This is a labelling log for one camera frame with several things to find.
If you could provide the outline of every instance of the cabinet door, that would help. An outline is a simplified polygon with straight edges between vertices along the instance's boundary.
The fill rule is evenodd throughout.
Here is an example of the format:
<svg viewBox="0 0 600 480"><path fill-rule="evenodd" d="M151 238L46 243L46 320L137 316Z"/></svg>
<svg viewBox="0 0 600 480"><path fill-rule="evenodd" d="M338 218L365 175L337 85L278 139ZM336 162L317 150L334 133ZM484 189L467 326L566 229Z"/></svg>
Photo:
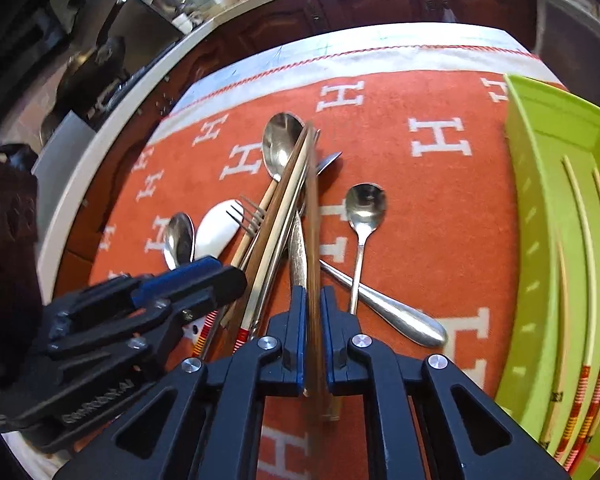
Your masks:
<svg viewBox="0 0 600 480"><path fill-rule="evenodd" d="M237 16L218 31L241 59L328 29L317 0L273 0Z"/></svg>
<svg viewBox="0 0 600 480"><path fill-rule="evenodd" d="M433 0L320 0L331 30L432 20Z"/></svg>
<svg viewBox="0 0 600 480"><path fill-rule="evenodd" d="M536 0L438 0L459 23L499 28L526 49L536 44Z"/></svg>
<svg viewBox="0 0 600 480"><path fill-rule="evenodd" d="M227 42L221 34L214 31L198 44L192 52L194 59L186 78L186 88L203 77L238 61L238 57L229 50Z"/></svg>

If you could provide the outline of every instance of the lime green plastic tray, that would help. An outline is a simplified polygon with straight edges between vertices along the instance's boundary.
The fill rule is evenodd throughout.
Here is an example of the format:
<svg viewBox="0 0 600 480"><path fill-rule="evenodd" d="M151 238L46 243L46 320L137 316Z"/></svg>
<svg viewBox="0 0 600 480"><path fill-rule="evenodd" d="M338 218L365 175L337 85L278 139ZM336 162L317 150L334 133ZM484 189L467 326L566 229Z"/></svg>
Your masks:
<svg viewBox="0 0 600 480"><path fill-rule="evenodd" d="M518 196L520 278L509 355L495 400L537 440L556 356L558 260L537 142L513 97L510 79L506 81L510 99L506 131Z"/></svg>
<svg viewBox="0 0 600 480"><path fill-rule="evenodd" d="M592 175L595 167L600 170L600 109L568 92L538 81L520 76L508 76L506 79L509 85L510 99L509 117L507 118L510 147L512 153L514 146L524 146L526 143L532 147L529 155L535 158L538 165L537 171L542 177L540 182L546 186L545 196L549 209L546 220L550 233L555 230L556 236L559 236L562 241L567 267L569 352L567 362L565 362L564 400L559 408L548 448L548 452L551 454L555 452L571 410L589 330L591 330L590 335L594 341L589 387L576 430L573 432L567 452L563 456L562 462L564 462L584 420L600 368L600 199ZM598 298L594 324L590 324L587 319L588 279L583 233L573 190L562 164L564 156L569 157L573 166L578 186L584 198L592 236ZM542 247L548 256L543 254L539 258L537 251L531 256L526 254L522 240L538 238L544 241L546 230L544 226L538 230L537 226L523 224L523 211L519 213L519 217L521 219L521 280L518 289L518 311L510 357L496 400L505 407L508 403L515 402L516 399L513 396L516 393L512 393L510 389L513 382L510 376L516 367L520 369L523 363L536 361L536 375L529 377L528 389L525 391L529 395L525 398L526 404L522 412L516 413L520 417L516 420L519 420L520 424L533 437L538 438L548 408L557 354L557 257L555 250L552 253L551 243L546 249ZM551 262L548 272L546 272L546 257ZM548 303L535 304L536 312L529 312L529 304L525 303L525 297L522 294L522 277L525 276L526 267L530 268L529 272L533 271L539 274L544 271L543 279L548 282L549 291L553 293L548 296ZM526 324L519 324L518 317L525 319ZM537 334L533 334L536 338L533 338L533 335L529 334L529 324L536 323L540 326L542 322L544 322L544 332L538 331Z"/></svg>

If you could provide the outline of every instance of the spoon bowl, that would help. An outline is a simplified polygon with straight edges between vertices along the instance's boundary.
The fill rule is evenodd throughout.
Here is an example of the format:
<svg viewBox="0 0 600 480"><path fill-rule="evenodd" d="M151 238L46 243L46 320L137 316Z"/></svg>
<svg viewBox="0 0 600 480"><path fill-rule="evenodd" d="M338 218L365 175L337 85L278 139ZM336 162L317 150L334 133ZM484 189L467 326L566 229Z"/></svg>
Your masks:
<svg viewBox="0 0 600 480"><path fill-rule="evenodd" d="M359 240L364 241L384 220L384 190L376 184L357 184L347 192L345 209L349 225L358 233Z"/></svg>
<svg viewBox="0 0 600 480"><path fill-rule="evenodd" d="M270 176L280 182L285 165L303 128L302 121L289 112L269 119L262 135L262 158Z"/></svg>
<svg viewBox="0 0 600 480"><path fill-rule="evenodd" d="M196 231L189 215L178 212L164 230L164 261L169 270L190 264L196 245Z"/></svg>

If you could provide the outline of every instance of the spoon handle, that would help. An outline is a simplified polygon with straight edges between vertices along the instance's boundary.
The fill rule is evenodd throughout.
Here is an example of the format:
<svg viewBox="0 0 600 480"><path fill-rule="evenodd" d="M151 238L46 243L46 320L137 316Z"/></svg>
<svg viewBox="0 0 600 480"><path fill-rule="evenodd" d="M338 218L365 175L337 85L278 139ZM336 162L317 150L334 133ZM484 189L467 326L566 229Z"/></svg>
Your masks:
<svg viewBox="0 0 600 480"><path fill-rule="evenodd" d="M320 260L320 266L328 275L344 286L350 287L352 279L335 267ZM440 348L446 344L445 328L427 314L400 301L389 298L377 290L360 283L360 299L414 343L427 348Z"/></svg>
<svg viewBox="0 0 600 480"><path fill-rule="evenodd" d="M362 257L365 255L365 245L358 244L356 253L356 269L353 272L353 284L351 285L351 300L349 302L349 313L356 315L358 311L358 291L360 290L360 276L362 276Z"/></svg>

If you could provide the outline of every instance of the chopsticks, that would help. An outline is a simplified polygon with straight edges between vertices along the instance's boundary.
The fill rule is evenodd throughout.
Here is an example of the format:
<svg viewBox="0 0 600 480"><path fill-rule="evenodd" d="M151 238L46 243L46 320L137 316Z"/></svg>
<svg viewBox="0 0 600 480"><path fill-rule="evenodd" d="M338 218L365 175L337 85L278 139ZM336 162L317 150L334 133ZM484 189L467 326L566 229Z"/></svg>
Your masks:
<svg viewBox="0 0 600 480"><path fill-rule="evenodd" d="M244 260L248 253L248 249L251 243L251 237L249 235L244 235L238 248L235 251L234 257L231 260L230 265L233 267L238 267L239 269L244 270ZM201 359L206 360L208 357L209 351L211 350L211 345L220 329L220 325L224 316L231 310L234 306L235 302L231 305L225 305L218 310L210 312L206 315L205 324L200 331L200 336L198 337L198 341L193 347L193 355L195 357L200 357Z"/></svg>
<svg viewBox="0 0 600 480"><path fill-rule="evenodd" d="M340 403L334 402L327 391L322 327L320 322L320 213L318 206L318 181L315 161L315 139L307 140L309 150L306 172L306 302L307 302L307 344L306 344L306 390L307 390L307 429L309 435L309 456L311 457L312 478L318 478L322 463L322 424L323 420L338 418Z"/></svg>
<svg viewBox="0 0 600 480"><path fill-rule="evenodd" d="M275 245L282 232L284 217L289 208L295 206L292 200L304 173L308 148L305 141L308 133L311 133L313 137L314 129L311 123L307 123L302 129L282 178L275 187L269 207L267 207L267 215L258 231L253 252L245 269L247 288L234 306L231 319L226 327L227 338L222 346L222 357L230 356L234 352L238 336L243 342L248 336L249 325L256 312L262 283L269 268Z"/></svg>

